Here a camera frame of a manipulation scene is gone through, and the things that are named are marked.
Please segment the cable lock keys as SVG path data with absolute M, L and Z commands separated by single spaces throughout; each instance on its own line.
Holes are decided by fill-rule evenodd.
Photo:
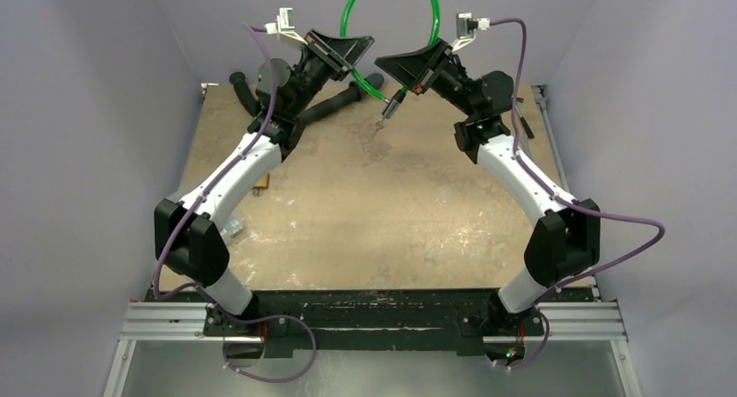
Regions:
M 372 137 L 375 137 L 375 136 L 376 136 L 376 135 L 377 135 L 377 134 L 378 134 L 378 133 L 379 133 L 379 132 L 380 132 L 381 130 L 383 130 L 383 129 L 384 129 L 384 127 L 385 127 L 385 122 L 386 122 L 386 119 L 385 119 L 385 118 L 383 118 L 383 117 L 382 117 L 382 118 L 379 118 L 379 119 L 378 119 L 378 120 L 377 120 L 377 121 L 375 122 L 374 130 L 373 130 L 373 132 L 372 132 L 372 134 L 371 134 L 371 136 L 372 136 Z

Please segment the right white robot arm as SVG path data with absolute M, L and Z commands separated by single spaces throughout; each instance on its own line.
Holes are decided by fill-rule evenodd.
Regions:
M 420 50 L 379 56 L 375 65 L 412 93 L 431 89 L 465 114 L 465 120 L 454 125 L 457 148 L 501 183 L 532 224 L 523 268 L 488 304 L 490 327 L 507 334 L 554 284 L 597 263 L 598 206 L 555 186 L 519 148 L 501 118 L 514 108 L 515 82 L 510 75 L 494 70 L 469 77 L 443 40 Z

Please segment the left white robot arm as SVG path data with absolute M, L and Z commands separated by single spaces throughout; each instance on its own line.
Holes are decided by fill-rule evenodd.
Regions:
M 267 57 L 260 67 L 254 95 L 261 109 L 236 148 L 189 193 L 164 198 L 154 209 L 154 296 L 168 300 L 177 293 L 160 287 L 161 272 L 169 268 L 218 304 L 226 325 L 239 335 L 258 327 L 259 299 L 231 271 L 222 228 L 256 183 L 295 149 L 307 127 L 302 113 L 324 85 L 349 75 L 375 41 L 317 30 L 295 40 L 297 63 Z

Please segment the large brass padlock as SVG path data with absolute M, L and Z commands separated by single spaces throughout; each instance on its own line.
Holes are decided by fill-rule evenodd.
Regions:
M 270 175 L 266 174 L 261 177 L 253 186 L 253 190 L 265 190 L 269 188 Z

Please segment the green cable lock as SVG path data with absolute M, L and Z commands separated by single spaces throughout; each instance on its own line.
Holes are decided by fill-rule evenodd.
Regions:
M 349 78 L 366 96 L 382 103 L 379 122 L 389 119 L 408 94 L 399 79 L 379 69 L 374 60 L 422 49 L 440 37 L 440 0 L 347 0 L 339 21 L 339 35 L 374 35 L 369 60 L 355 67 Z

